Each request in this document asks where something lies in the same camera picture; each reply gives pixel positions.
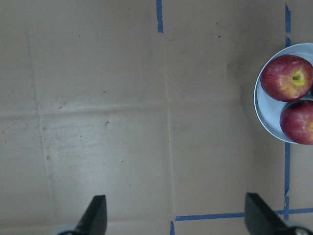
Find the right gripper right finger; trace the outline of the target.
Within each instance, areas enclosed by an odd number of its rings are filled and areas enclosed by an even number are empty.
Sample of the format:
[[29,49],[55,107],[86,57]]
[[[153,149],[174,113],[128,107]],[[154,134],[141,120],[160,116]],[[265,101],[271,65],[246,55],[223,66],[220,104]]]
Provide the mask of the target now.
[[245,196],[245,226],[251,235],[311,235],[303,226],[287,225],[256,193]]

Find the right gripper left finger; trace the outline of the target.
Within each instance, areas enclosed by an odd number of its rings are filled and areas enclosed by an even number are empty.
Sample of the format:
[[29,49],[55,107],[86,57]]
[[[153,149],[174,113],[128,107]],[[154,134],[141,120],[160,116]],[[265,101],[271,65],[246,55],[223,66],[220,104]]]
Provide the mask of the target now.
[[89,206],[72,230],[59,235],[105,235],[107,230],[107,201],[105,195],[94,196]]

